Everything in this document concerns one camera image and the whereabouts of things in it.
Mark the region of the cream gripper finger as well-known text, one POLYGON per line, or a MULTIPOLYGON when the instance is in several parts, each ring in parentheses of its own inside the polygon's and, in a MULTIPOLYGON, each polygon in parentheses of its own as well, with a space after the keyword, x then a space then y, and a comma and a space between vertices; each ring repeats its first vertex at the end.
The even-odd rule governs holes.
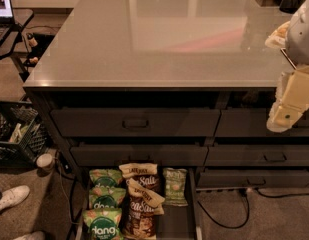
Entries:
POLYGON ((266 39, 265 45, 273 49, 281 49, 285 47, 287 30, 290 22, 287 21, 276 28, 272 34, 266 39))

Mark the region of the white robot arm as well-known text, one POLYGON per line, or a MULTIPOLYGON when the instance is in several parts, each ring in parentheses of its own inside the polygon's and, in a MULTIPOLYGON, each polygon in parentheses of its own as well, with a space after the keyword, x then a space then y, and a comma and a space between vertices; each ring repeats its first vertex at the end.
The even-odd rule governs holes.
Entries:
POLYGON ((268 130, 284 132, 309 109, 309 0, 272 32, 265 45, 285 51, 296 66, 292 73, 281 73, 267 120, 268 130))

